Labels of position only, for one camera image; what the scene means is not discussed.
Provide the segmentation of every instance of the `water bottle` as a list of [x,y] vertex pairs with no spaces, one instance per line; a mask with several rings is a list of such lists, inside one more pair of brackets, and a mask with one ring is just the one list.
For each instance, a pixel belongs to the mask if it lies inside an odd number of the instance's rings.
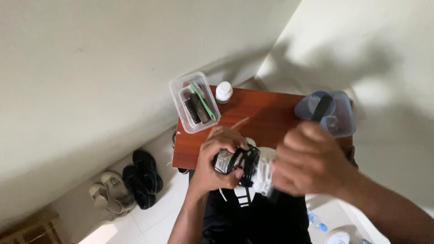
[[307,216],[309,217],[309,224],[312,224],[317,229],[322,230],[323,232],[327,231],[327,226],[323,223],[321,223],[321,220],[319,219],[318,215],[312,213],[309,209],[307,210]]

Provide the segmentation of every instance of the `left hand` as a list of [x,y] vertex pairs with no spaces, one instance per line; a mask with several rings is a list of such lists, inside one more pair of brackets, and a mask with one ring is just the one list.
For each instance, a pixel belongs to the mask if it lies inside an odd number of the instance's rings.
[[234,189],[244,175],[244,171],[236,169],[228,175],[220,174],[212,166],[212,160],[221,149],[227,149],[234,153],[235,146],[248,150],[247,142],[239,132],[225,126],[213,127],[207,140],[201,146],[196,171],[190,181],[190,187],[201,194],[219,188]]

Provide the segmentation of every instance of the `plastic bottle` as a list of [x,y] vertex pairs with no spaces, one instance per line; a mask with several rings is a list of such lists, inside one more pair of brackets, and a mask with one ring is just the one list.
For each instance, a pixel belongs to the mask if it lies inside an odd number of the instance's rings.
[[309,224],[312,224],[317,229],[322,230],[323,232],[327,231],[327,226],[323,223],[321,223],[321,220],[319,219],[318,215],[312,213],[309,209],[307,210],[307,216],[309,217]]
[[216,88],[216,99],[219,103],[227,103],[232,96],[232,86],[229,82],[223,81]]

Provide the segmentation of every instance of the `red-brown table top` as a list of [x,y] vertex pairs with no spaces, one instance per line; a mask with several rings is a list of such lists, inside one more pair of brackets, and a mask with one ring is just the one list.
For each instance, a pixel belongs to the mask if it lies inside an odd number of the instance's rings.
[[[215,95],[216,86],[210,86]],[[295,105],[304,96],[234,88],[228,103],[217,103],[221,118],[219,125],[231,127],[250,117],[235,128],[243,136],[252,138],[257,146],[276,148],[288,130],[295,128],[300,119],[294,114]],[[172,167],[195,169],[199,149],[211,128],[188,134],[178,118]],[[341,145],[352,145],[352,136],[338,139]]]

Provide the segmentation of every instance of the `white wall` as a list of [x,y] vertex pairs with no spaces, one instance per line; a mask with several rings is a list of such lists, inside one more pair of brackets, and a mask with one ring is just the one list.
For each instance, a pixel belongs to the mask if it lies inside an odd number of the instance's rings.
[[0,3],[0,225],[176,123],[168,81],[256,74],[300,0]]
[[428,0],[303,0],[258,76],[271,91],[347,91],[360,170],[434,216],[433,9]]

